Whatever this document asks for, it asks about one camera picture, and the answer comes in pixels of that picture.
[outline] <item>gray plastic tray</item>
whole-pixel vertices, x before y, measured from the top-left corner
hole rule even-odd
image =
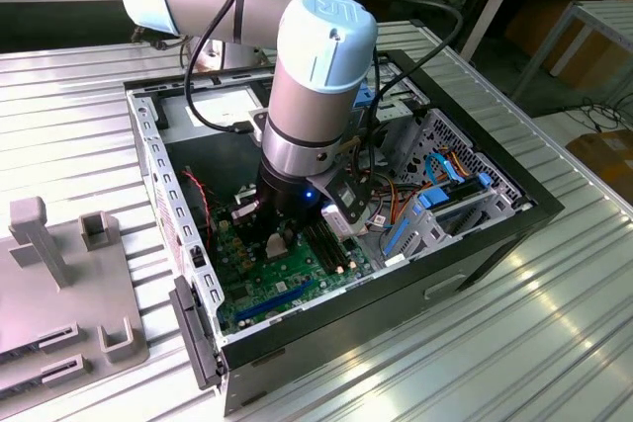
[[[0,419],[149,355],[116,219],[46,229],[42,200],[16,203],[0,240]]]

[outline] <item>logo on robot cap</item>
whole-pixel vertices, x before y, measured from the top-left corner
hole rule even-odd
[[[315,7],[319,14],[338,17],[347,22],[358,22],[356,6],[348,0],[315,0]]]

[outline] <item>red wire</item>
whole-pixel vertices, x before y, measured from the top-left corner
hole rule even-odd
[[[205,205],[205,219],[207,221],[207,250],[209,250],[211,248],[211,213],[209,212],[209,204],[207,203],[207,196],[205,195],[205,189],[203,188],[206,188],[207,186],[204,183],[199,182],[196,177],[187,171],[183,171],[182,174],[194,182],[196,187],[198,187],[198,190],[200,190],[202,203]]]

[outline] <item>power cable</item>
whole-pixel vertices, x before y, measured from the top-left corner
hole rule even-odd
[[[184,92],[185,92],[185,99],[187,100],[187,105],[189,106],[189,109],[191,110],[192,114],[196,117],[198,121],[200,121],[205,126],[212,128],[214,130],[218,130],[220,132],[249,133],[253,131],[253,127],[249,121],[234,123],[231,126],[220,126],[218,124],[213,124],[207,121],[207,119],[205,119],[205,117],[202,114],[200,114],[198,109],[196,109],[196,105],[194,104],[194,100],[191,96],[191,76],[193,74],[196,61],[198,60],[198,56],[200,56],[200,53],[202,52],[203,48],[205,47],[205,44],[207,43],[207,40],[209,39],[211,34],[214,32],[216,27],[220,24],[220,22],[225,17],[226,13],[228,12],[228,10],[230,10],[230,8],[233,6],[234,3],[235,3],[235,0],[226,0],[224,2],[221,9],[218,11],[216,16],[209,23],[209,26],[207,27],[205,32],[202,34],[202,36],[198,40],[198,43],[196,44],[196,47],[194,48],[194,51],[191,53],[191,57],[189,58],[189,63],[187,64],[187,70],[185,71]]]

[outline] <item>motherboard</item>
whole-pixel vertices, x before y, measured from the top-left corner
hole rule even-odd
[[[357,241],[338,242],[322,219],[292,239],[282,221],[279,233],[249,242],[228,217],[227,208],[213,210],[210,252],[225,292],[218,312],[225,333],[274,318],[374,272]]]

